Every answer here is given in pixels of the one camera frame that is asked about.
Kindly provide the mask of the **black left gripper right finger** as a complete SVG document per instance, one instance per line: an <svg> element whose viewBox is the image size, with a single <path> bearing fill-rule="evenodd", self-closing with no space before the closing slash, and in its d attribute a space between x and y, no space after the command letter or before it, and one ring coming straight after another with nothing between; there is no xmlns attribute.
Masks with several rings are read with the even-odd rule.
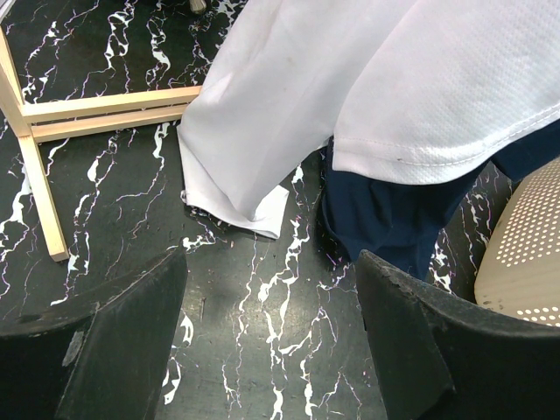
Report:
<svg viewBox="0 0 560 420"><path fill-rule="evenodd" d="M559 330L489 311L366 250L358 298L390 419L557 419Z"/></svg>

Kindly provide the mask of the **navy blue t shirt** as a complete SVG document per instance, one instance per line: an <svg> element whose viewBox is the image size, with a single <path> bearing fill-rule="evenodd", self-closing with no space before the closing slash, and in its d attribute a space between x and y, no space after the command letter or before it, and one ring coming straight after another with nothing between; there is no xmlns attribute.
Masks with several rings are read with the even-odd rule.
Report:
<svg viewBox="0 0 560 420"><path fill-rule="evenodd" d="M408 139L331 139L318 210L329 256L367 250L424 279L439 231L493 163L519 181L559 155L559 123L490 134L473 128L417 131Z"/></svg>

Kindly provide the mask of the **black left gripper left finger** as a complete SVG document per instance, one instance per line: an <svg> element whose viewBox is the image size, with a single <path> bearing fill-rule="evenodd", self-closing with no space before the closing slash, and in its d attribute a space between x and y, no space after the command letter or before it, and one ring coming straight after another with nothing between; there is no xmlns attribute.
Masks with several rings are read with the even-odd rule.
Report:
<svg viewBox="0 0 560 420"><path fill-rule="evenodd" d="M152 419L186 288L176 248L1 324L3 419Z"/></svg>

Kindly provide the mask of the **white t shirt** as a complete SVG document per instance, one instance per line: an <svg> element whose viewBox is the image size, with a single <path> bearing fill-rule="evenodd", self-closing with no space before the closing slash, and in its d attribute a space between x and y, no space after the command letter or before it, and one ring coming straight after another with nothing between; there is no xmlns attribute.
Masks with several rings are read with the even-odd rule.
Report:
<svg viewBox="0 0 560 420"><path fill-rule="evenodd" d="M249 1L178 126L185 202L280 235L282 180L441 184L559 117L556 1Z"/></svg>

